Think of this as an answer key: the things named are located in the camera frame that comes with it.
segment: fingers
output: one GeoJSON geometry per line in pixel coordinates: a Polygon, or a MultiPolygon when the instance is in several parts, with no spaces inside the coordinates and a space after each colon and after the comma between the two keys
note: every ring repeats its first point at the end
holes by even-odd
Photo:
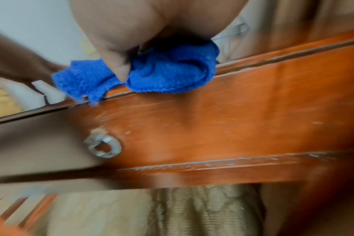
{"type": "Polygon", "coordinates": [[[98,49],[98,53],[116,77],[125,83],[131,68],[128,53],[101,49],[98,49]]]}

